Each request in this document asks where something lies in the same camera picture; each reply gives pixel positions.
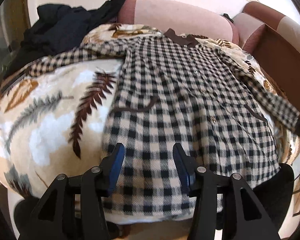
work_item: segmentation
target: orange leaf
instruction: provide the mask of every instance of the orange leaf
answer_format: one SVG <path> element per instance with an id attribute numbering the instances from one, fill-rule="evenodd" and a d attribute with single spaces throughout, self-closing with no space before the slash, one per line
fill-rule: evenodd
<path id="1" fill-rule="evenodd" d="M 38 82 L 31 79 L 23 80 L 17 90 L 13 93 L 11 100 L 9 101 L 5 113 L 17 105 L 21 104 L 30 95 L 31 91 L 38 86 Z"/>

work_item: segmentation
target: fern leaf print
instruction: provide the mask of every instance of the fern leaf print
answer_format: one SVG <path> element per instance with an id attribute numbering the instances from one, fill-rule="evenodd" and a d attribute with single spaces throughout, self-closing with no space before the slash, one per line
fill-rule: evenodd
<path id="1" fill-rule="evenodd" d="M 63 97 L 62 92 L 59 91 L 56 96 L 47 96 L 45 100 L 42 100 L 41 98 L 38 100 L 34 99 L 32 105 L 29 105 L 24 109 L 18 119 L 13 123 L 8 134 L 8 139 L 5 142 L 7 152 L 11 154 L 10 144 L 13 136 L 19 129 L 24 128 L 31 123 L 36 123 L 38 117 L 43 113 L 53 112 L 62 99 L 73 99 L 73 97 Z"/>
<path id="2" fill-rule="evenodd" d="M 105 93 L 111 94 L 109 89 L 113 89 L 112 83 L 115 82 L 113 75 L 95 72 L 94 82 L 86 88 L 84 96 L 80 98 L 69 138 L 69 142 L 72 142 L 73 151 L 78 158 L 81 158 L 79 140 L 82 134 L 82 124 L 87 120 L 87 116 L 92 113 L 92 107 L 98 109 L 96 103 L 102 106 L 101 99 L 106 98 Z"/>

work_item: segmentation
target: floral blanket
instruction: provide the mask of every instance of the floral blanket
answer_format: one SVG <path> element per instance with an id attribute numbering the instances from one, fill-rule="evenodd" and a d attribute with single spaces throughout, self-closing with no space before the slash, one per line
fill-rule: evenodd
<path id="1" fill-rule="evenodd" d="M 136 35 L 162 33 L 145 25 L 101 25 L 82 44 Z M 221 39 L 195 38 L 226 52 L 277 93 L 256 60 L 240 47 Z M 28 74 L 0 95 L 0 182 L 23 197 L 41 197 L 58 174 L 83 174 L 101 161 L 103 127 L 123 59 L 82 51 L 80 55 L 72 62 L 60 61 L 61 53 L 28 64 L 21 70 Z M 47 67 L 47 62 L 60 64 Z M 261 110 L 276 138 L 279 160 L 291 164 L 300 152 L 300 138 Z"/>

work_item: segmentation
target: checkered shirt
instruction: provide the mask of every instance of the checkered shirt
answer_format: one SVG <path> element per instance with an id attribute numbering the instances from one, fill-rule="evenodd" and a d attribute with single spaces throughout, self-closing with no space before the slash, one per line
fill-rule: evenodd
<path id="1" fill-rule="evenodd" d="M 279 171 L 275 140 L 257 102 L 291 130 L 299 112 L 221 49 L 181 46 L 166 36 L 116 39 L 63 53 L 45 68 L 91 53 L 126 56 L 103 138 L 105 155 L 121 142 L 126 156 L 116 191 L 104 199 L 105 212 L 188 217 L 195 198 L 181 192 L 172 157 L 176 142 L 199 164 L 224 176 L 237 172 L 252 188 Z"/>

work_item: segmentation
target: black and white checkered dress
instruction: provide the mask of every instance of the black and white checkered dress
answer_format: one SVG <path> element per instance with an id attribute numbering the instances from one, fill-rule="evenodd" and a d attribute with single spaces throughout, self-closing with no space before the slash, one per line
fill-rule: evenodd
<path id="1" fill-rule="evenodd" d="M 117 189 L 104 199 L 108 214 L 135 221 L 191 216 L 195 198 L 181 193 L 172 158 L 176 142 L 199 164 L 224 176 L 237 172 L 252 188 L 279 171 L 275 140 L 257 102 L 291 130 L 297 109 L 221 49 L 180 38 L 170 31 L 81 47 L 126 56 L 104 130 L 105 155 L 117 142 L 126 147 Z"/>

